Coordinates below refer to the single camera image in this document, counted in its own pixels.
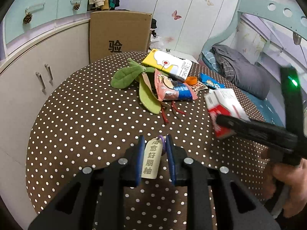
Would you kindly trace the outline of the person right hand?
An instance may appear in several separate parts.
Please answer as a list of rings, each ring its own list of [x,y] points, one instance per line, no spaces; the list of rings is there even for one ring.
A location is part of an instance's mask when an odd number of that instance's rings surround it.
[[[306,159],[297,167],[269,161],[263,171],[263,197],[270,199],[276,191],[274,179],[290,187],[289,197],[283,205],[284,217],[299,214],[306,206]]]

